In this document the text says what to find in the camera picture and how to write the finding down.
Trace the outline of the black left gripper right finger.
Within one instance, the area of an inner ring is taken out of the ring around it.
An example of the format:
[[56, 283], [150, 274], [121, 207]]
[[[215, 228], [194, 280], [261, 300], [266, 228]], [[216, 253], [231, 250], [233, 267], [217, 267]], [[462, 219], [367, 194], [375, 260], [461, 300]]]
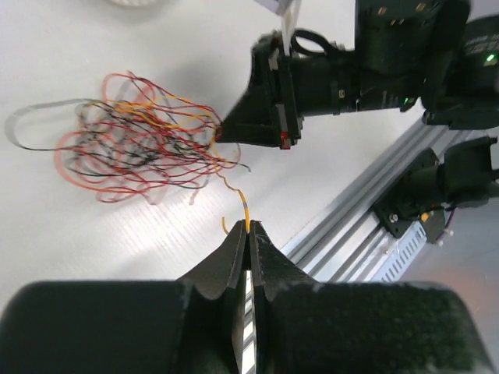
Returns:
[[258, 373], [485, 373], [463, 300], [432, 282], [314, 280], [249, 233]]

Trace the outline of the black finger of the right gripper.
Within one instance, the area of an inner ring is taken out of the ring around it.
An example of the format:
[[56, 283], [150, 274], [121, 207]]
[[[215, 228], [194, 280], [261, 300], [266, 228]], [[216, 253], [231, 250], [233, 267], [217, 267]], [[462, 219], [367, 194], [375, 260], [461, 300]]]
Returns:
[[217, 143], [241, 143], [282, 147], [277, 104], [283, 103], [283, 89], [249, 85], [217, 130]]

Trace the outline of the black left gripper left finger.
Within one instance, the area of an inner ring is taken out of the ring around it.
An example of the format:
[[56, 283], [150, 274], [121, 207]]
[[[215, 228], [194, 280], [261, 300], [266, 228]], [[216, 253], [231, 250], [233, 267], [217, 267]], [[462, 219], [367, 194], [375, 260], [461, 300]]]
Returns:
[[4, 373], [239, 373], [245, 225], [178, 280], [38, 281], [1, 318]]

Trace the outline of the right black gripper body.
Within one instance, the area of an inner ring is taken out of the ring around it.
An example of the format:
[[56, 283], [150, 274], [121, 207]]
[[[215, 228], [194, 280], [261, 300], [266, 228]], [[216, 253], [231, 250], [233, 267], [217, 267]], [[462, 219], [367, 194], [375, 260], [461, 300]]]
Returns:
[[303, 120], [359, 109], [358, 53], [317, 33], [263, 35], [251, 49], [249, 144], [295, 146]]

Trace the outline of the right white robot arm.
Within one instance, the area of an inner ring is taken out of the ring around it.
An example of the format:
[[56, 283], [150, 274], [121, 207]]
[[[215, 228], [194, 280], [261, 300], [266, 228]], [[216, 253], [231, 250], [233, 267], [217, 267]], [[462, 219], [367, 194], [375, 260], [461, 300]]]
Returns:
[[498, 18], [467, 1], [358, 1], [355, 47], [309, 30], [262, 36], [220, 143], [295, 146], [303, 120], [397, 109], [424, 113], [392, 155], [330, 208], [288, 255], [259, 222], [231, 232], [252, 281], [253, 373], [492, 373], [453, 291], [402, 283], [459, 207], [498, 195]]

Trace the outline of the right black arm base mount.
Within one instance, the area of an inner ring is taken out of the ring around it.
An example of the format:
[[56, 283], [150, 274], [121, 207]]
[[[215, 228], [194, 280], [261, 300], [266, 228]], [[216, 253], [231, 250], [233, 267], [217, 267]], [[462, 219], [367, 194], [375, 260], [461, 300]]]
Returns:
[[418, 222], [429, 243], [441, 242], [457, 208], [498, 197], [498, 170], [490, 155], [497, 141], [483, 136], [455, 144], [442, 161], [432, 149], [423, 150], [374, 203], [381, 226], [401, 238]]

